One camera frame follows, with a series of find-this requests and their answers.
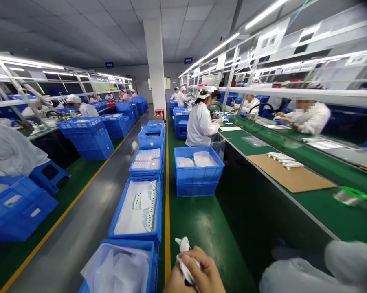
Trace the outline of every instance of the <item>small white device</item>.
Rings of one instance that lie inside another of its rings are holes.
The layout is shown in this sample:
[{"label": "small white device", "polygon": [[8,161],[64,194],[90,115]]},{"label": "small white device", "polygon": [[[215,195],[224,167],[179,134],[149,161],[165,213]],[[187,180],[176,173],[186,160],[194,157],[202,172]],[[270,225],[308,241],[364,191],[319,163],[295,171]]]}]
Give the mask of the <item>small white device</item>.
[{"label": "small white device", "polygon": [[[187,237],[183,237],[182,239],[175,238],[175,242],[177,242],[179,244],[179,251],[180,252],[185,252],[185,251],[191,250],[189,240],[187,239]],[[182,274],[185,277],[185,279],[190,283],[190,285],[195,287],[195,289],[199,292],[200,290],[198,289],[197,284],[193,279],[193,276],[191,275],[190,271],[185,266],[185,264],[183,263],[183,261],[179,257],[179,255],[176,256],[176,259],[177,259],[177,261],[179,261],[179,266],[180,266],[180,269],[182,270]],[[200,263],[198,261],[196,261],[194,258],[193,258],[193,260],[198,265],[198,267],[201,268]]]},{"label": "small white device", "polygon": [[295,162],[295,163],[290,163],[290,164],[286,164],[283,165],[285,168],[287,168],[288,170],[292,169],[292,168],[303,168],[304,165],[302,163],[299,162]]}]

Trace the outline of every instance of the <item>wall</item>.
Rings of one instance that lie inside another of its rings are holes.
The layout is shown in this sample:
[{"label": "wall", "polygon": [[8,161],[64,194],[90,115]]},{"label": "wall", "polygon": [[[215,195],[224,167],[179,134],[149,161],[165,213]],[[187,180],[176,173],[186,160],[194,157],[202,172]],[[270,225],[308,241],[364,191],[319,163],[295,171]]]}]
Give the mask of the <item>wall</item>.
[{"label": "wall", "polygon": [[[166,90],[167,101],[170,100],[170,96],[174,92],[175,87],[180,87],[180,78],[184,71],[184,64],[181,63],[165,63],[164,64],[164,76],[171,78],[171,89]],[[148,65],[133,65],[133,66],[118,66],[113,69],[106,68],[94,68],[98,72],[104,72],[107,74],[115,74],[126,77],[127,75],[136,79],[136,84],[133,86],[137,89],[139,96],[143,96],[147,99],[149,104],[152,104],[152,92],[148,87],[149,68]]]}]

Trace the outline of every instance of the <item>sleeve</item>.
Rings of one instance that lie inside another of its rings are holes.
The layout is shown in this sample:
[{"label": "sleeve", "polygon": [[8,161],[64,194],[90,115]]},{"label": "sleeve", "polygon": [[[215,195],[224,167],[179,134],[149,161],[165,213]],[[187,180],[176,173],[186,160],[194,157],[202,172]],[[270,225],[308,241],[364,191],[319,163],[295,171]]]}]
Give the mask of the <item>sleeve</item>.
[{"label": "sleeve", "polygon": [[209,111],[201,110],[200,127],[205,135],[210,136],[217,133],[220,125],[218,123],[212,123],[211,114]]},{"label": "sleeve", "polygon": [[184,94],[182,94],[183,95],[183,100],[184,101],[189,101],[189,100],[191,100],[191,97],[190,96],[188,96],[188,95],[184,95]]},{"label": "sleeve", "polygon": [[94,106],[89,105],[89,104],[87,105],[86,113],[88,117],[98,117],[99,116],[97,109]]},{"label": "sleeve", "polygon": [[[248,103],[248,104],[243,104],[242,110],[243,110],[243,111],[248,112],[248,111],[250,111],[250,109],[251,109],[252,107],[254,107],[254,106],[258,105],[258,104],[259,104],[259,100],[256,100],[256,101],[255,101],[254,103],[252,103],[251,105],[250,105],[250,103]],[[259,113],[259,107],[256,107],[256,108],[254,108],[253,110],[251,110],[251,113],[254,113],[254,114]]]},{"label": "sleeve", "polygon": [[331,241],[325,248],[325,264],[345,284],[367,284],[367,244]]},{"label": "sleeve", "polygon": [[308,119],[307,122],[300,125],[297,130],[301,133],[306,134],[319,134],[325,127],[328,120],[329,116],[327,115],[327,113],[318,113]]},{"label": "sleeve", "polygon": [[293,114],[294,114],[294,112],[290,112],[290,113],[286,113],[286,114],[284,114],[284,117],[286,117],[286,118],[289,118],[289,119],[293,119]]}]

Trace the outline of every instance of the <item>hand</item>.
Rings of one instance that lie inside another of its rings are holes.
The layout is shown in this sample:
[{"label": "hand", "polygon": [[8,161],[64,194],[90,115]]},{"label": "hand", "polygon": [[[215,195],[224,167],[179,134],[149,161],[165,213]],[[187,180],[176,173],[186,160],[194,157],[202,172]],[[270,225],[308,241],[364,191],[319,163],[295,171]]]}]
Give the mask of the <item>hand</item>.
[{"label": "hand", "polygon": [[185,278],[179,267],[179,262],[176,261],[172,268],[170,278],[167,281],[164,293],[197,293],[197,290],[193,287],[187,287],[185,285]]},{"label": "hand", "polygon": [[289,118],[286,118],[286,117],[281,117],[281,118],[279,119],[279,121],[281,121],[281,122],[285,122],[285,123],[292,123],[292,120],[290,120]]},{"label": "hand", "polygon": [[[179,257],[190,271],[201,293],[226,293],[215,261],[201,248],[194,246],[193,250],[182,252]],[[192,258],[201,264],[201,269]]]}]

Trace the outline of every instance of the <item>blue chair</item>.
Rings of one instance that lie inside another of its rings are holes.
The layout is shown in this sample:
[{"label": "blue chair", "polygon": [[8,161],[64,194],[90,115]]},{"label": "blue chair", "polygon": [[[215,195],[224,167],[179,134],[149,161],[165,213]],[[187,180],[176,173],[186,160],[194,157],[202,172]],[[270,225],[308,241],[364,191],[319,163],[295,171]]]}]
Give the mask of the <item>blue chair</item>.
[{"label": "blue chair", "polygon": [[176,132],[176,139],[180,139],[180,138],[187,138],[187,120],[182,120],[179,121],[178,123],[178,128],[177,128],[177,132]]},{"label": "blue chair", "polygon": [[29,177],[39,187],[53,195],[58,192],[57,183],[64,177],[70,178],[70,174],[50,160],[49,162],[34,168]]}]

